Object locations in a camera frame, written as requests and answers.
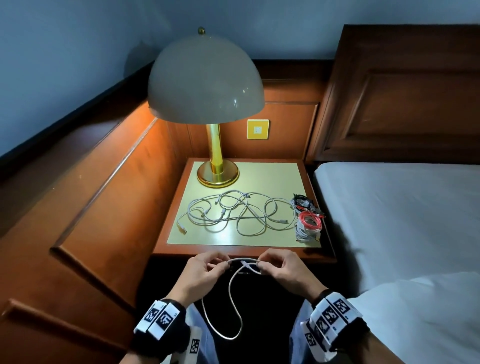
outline lampshade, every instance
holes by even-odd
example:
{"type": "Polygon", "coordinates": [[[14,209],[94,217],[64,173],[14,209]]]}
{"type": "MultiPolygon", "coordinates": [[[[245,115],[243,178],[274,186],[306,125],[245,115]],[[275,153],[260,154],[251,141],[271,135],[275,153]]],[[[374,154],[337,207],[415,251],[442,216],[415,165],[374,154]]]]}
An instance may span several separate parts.
{"type": "Polygon", "coordinates": [[[216,124],[260,112],[264,88],[240,47],[198,34],[171,43],[159,54],[148,80],[148,103],[163,120],[216,124]]]}

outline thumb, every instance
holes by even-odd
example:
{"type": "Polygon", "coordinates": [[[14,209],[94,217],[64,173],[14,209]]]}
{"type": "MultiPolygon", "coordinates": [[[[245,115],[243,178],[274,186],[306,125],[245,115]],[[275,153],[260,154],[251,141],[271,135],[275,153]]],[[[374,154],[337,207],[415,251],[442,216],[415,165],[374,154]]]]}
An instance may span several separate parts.
{"type": "Polygon", "coordinates": [[[230,264],[228,262],[221,262],[218,263],[210,272],[209,274],[215,277],[220,277],[225,271],[230,268],[230,264]]]}
{"type": "Polygon", "coordinates": [[[280,268],[277,268],[269,262],[257,262],[257,267],[260,269],[262,274],[268,274],[275,278],[280,271],[280,268]]]}

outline hand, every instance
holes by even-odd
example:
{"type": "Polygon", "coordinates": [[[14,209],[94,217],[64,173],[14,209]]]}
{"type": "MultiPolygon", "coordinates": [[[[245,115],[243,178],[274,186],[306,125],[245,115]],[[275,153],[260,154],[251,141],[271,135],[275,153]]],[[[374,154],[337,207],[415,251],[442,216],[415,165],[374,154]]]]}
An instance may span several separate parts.
{"type": "Polygon", "coordinates": [[[327,289],[291,250],[268,249],[258,260],[257,266],[262,274],[272,276],[287,291],[306,298],[310,303],[327,289]]]}
{"type": "Polygon", "coordinates": [[[165,297],[187,308],[206,296],[229,267],[229,256],[219,251],[210,251],[190,258],[177,283],[165,297]]]}

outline blue jeans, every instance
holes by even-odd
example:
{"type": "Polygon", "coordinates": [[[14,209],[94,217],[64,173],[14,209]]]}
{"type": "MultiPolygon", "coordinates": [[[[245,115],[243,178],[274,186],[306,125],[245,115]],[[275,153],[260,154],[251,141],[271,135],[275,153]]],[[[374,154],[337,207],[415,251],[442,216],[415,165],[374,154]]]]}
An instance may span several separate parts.
{"type": "MultiPolygon", "coordinates": [[[[308,348],[307,341],[300,327],[300,322],[306,321],[310,318],[311,314],[312,306],[308,301],[304,301],[293,324],[292,332],[290,333],[290,364],[311,364],[316,362],[308,348]]],[[[185,321],[189,326],[197,326],[202,329],[202,339],[200,340],[197,364],[219,364],[212,333],[194,304],[191,304],[187,308],[185,321]]]]}

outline wall switch plate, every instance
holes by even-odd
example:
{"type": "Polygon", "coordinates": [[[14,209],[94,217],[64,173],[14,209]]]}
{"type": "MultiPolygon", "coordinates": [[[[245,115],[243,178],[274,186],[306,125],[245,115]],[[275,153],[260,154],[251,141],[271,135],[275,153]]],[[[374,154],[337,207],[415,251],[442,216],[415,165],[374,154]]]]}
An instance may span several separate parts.
{"type": "Polygon", "coordinates": [[[248,119],[247,139],[268,139],[268,119],[248,119]]]}

